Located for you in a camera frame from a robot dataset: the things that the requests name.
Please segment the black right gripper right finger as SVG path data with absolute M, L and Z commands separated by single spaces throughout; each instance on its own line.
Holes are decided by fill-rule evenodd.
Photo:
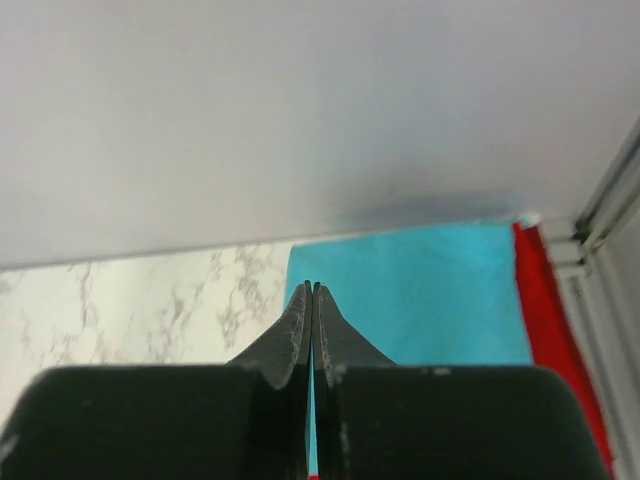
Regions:
M 401 366 L 313 289 L 323 479 L 604 479 L 576 396 L 531 366 Z

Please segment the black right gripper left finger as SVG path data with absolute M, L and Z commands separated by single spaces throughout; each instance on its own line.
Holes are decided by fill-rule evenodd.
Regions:
M 312 293 L 224 364 L 43 371 L 1 432 L 5 479 L 304 479 Z

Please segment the teal t shirt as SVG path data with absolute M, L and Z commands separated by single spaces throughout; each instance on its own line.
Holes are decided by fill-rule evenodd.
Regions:
M 530 366 L 515 231 L 445 224 L 296 245 L 286 292 L 326 286 L 346 320 L 401 365 Z

